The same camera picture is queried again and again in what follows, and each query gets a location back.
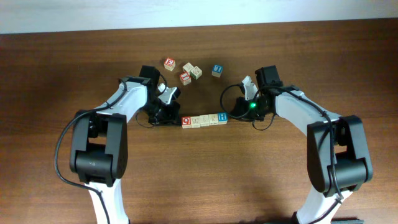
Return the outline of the red bordered wooden block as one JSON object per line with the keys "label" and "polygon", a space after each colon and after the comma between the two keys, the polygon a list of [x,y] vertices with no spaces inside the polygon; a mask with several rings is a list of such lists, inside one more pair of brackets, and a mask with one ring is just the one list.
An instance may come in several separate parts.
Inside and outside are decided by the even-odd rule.
{"label": "red bordered wooden block", "polygon": [[200,126],[205,127],[209,125],[210,125],[209,115],[208,114],[200,115]]}

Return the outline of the red circle wooden block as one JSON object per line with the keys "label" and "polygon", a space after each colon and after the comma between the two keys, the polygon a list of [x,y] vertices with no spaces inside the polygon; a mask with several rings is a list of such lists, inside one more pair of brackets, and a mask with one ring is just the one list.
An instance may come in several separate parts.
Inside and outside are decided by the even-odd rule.
{"label": "red circle wooden block", "polygon": [[183,129],[188,129],[192,127],[192,119],[190,116],[184,116],[181,118],[181,125]]}

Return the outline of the red I wooden block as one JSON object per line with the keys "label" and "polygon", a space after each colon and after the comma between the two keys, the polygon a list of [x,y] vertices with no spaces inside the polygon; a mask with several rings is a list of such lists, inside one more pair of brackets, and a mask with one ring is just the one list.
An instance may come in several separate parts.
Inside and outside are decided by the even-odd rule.
{"label": "red I wooden block", "polygon": [[181,73],[179,75],[179,78],[180,78],[180,81],[182,82],[182,84],[184,86],[188,85],[188,84],[190,84],[192,82],[192,78],[191,78],[191,76],[190,76],[190,74],[188,72]]}

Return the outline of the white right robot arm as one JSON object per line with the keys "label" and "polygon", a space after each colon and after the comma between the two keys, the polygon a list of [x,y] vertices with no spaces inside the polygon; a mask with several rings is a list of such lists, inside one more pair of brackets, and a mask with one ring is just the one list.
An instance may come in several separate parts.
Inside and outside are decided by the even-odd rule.
{"label": "white right robot arm", "polygon": [[312,187],[289,223],[333,223],[341,204],[373,177],[361,119],[332,113],[293,86],[246,90],[229,115],[255,123],[267,114],[286,119],[307,138]]}

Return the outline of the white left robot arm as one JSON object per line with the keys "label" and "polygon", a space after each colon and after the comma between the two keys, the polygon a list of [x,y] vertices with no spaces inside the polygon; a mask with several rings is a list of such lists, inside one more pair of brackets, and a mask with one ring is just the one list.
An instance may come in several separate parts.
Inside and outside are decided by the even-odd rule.
{"label": "white left robot arm", "polygon": [[159,78],[125,77],[117,91],[102,105],[80,110],[65,126],[55,146],[58,157],[62,140],[73,130],[69,166],[79,181],[56,174],[66,184],[89,191],[97,223],[129,223],[121,191],[128,161],[127,124],[144,111],[151,127],[178,121],[180,95],[177,87],[159,83]]}

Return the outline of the yellow bordered wooden block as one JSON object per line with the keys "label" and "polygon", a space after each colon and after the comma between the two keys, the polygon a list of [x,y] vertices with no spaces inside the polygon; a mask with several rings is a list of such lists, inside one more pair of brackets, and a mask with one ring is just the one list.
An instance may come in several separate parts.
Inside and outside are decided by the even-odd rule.
{"label": "yellow bordered wooden block", "polygon": [[210,126],[218,125],[219,121],[218,121],[217,114],[209,114],[208,117],[209,117],[209,125]]}

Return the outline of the blue H wooden block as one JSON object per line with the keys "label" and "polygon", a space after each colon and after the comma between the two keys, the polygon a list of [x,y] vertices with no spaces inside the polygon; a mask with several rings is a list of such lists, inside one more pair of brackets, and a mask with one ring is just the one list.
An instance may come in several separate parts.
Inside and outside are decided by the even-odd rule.
{"label": "blue H wooden block", "polygon": [[218,124],[226,124],[228,122],[228,115],[225,112],[218,113]]}

